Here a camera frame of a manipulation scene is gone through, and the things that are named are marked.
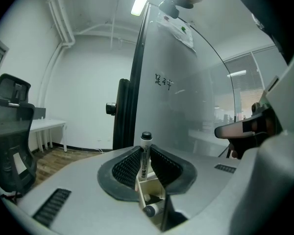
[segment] whiteboard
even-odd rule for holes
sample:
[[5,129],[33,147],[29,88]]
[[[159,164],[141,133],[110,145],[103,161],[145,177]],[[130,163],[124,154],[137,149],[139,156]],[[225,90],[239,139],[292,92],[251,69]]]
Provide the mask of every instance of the whiteboard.
[[158,7],[149,13],[134,145],[150,131],[160,148],[218,156],[229,142],[217,139],[214,129],[235,115],[229,72],[195,30],[193,51],[159,27],[157,17],[164,14]]

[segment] chair backrest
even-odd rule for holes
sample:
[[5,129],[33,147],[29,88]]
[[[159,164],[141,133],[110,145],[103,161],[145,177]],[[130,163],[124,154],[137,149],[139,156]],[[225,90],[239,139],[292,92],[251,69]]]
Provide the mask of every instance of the chair backrest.
[[30,85],[0,77],[0,187],[24,194],[35,182],[36,162],[28,148],[35,107],[27,103]]

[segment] white desk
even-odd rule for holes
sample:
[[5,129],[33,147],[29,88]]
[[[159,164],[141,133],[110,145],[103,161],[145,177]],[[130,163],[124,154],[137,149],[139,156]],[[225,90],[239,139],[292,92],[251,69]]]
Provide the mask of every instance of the white desk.
[[66,135],[67,125],[66,124],[67,123],[63,120],[54,120],[54,119],[47,119],[47,118],[33,120],[30,127],[30,132],[31,133],[37,132],[37,142],[38,142],[39,150],[43,151],[41,132],[44,131],[45,148],[48,149],[48,141],[47,141],[48,134],[49,134],[50,147],[52,148],[51,129],[62,126],[63,148],[64,148],[64,151],[67,151],[67,135]]

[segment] wooden floor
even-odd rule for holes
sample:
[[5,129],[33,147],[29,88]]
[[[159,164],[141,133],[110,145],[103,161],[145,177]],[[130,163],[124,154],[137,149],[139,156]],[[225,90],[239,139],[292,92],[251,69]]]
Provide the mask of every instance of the wooden floor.
[[63,148],[58,147],[53,149],[49,148],[49,150],[44,150],[44,152],[35,152],[33,156],[37,159],[37,176],[34,187],[55,174],[64,166],[74,161],[97,155],[100,155],[100,153],[75,150],[64,152]]

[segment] ceiling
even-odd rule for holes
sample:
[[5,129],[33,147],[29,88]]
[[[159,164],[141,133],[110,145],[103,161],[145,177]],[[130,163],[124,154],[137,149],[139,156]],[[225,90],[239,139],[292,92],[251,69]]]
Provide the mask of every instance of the ceiling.
[[[64,0],[71,27],[75,33],[100,24],[111,24],[117,0]],[[137,39],[143,13],[130,14],[135,0],[120,0],[115,33],[123,38]],[[163,0],[148,0],[158,5]],[[203,0],[191,10],[179,8],[180,17],[194,26],[212,45],[257,29],[251,13],[240,0]],[[100,26],[86,34],[111,31],[110,26]]]

